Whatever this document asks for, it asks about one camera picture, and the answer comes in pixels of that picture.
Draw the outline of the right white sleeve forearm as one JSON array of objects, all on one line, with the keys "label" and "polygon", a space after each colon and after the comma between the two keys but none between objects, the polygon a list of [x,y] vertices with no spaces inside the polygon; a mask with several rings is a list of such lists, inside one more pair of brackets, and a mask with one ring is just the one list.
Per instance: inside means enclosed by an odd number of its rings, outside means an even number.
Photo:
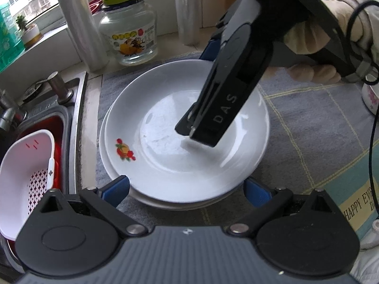
[{"label": "right white sleeve forearm", "polygon": [[[348,21],[353,12],[364,2],[371,0],[327,0],[330,11],[346,34]],[[367,6],[359,12],[351,29],[350,40],[364,50],[370,51],[378,63],[378,6]]]}]

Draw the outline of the right gloved hand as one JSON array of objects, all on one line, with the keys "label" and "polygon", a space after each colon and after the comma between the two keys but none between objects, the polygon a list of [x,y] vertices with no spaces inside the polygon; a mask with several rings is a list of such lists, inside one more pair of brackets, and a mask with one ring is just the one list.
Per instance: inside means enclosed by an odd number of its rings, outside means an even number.
[{"label": "right gloved hand", "polygon": [[[344,1],[324,0],[323,3],[337,18],[343,31],[347,28],[353,7]],[[286,46],[296,54],[313,54],[321,50],[330,41],[328,34],[316,22],[296,24],[283,38]],[[295,81],[318,84],[334,84],[341,80],[341,75],[332,65],[293,65],[287,73]]]}]

